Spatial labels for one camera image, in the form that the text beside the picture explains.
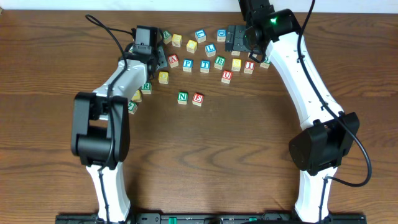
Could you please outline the green N block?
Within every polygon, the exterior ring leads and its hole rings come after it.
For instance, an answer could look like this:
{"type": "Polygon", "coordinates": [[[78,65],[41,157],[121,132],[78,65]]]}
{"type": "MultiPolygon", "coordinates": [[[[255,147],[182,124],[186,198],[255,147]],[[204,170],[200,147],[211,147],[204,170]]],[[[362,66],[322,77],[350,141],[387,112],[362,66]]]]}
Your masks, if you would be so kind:
{"type": "Polygon", "coordinates": [[[180,105],[186,105],[188,101],[188,93],[187,92],[179,92],[177,95],[177,103],[180,105]]]}

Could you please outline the red E block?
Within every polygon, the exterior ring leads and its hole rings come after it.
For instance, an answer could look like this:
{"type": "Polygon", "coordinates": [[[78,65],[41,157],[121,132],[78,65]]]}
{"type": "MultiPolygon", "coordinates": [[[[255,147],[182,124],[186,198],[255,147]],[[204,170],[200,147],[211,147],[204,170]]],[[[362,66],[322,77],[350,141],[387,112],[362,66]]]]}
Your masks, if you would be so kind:
{"type": "Polygon", "coordinates": [[[203,104],[204,96],[199,93],[193,95],[192,104],[196,106],[201,106],[203,104]]]}

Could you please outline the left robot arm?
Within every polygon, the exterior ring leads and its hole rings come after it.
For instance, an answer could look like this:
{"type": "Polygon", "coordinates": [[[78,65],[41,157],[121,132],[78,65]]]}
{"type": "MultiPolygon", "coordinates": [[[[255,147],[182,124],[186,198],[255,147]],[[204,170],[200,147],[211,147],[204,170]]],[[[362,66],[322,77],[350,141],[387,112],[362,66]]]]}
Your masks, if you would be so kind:
{"type": "Polygon", "coordinates": [[[71,151],[90,174],[99,203],[97,221],[124,223],[131,202],[123,162],[129,151],[131,99],[154,73],[167,66],[162,47],[129,44],[109,79],[74,99],[71,151]]]}

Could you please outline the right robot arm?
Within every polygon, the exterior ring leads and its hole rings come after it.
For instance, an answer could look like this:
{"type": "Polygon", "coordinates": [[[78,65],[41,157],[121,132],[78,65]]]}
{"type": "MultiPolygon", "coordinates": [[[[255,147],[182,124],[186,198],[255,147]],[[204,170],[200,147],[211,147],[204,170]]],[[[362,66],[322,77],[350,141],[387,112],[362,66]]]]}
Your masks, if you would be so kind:
{"type": "Polygon", "coordinates": [[[300,171],[295,223],[346,223],[329,214],[331,182],[357,141],[359,119],[346,114],[320,78],[300,25],[290,9],[276,11],[268,1],[239,3],[245,26],[227,28],[227,52],[247,52],[250,59],[275,66],[294,103],[301,133],[289,142],[290,156],[300,171]]]}

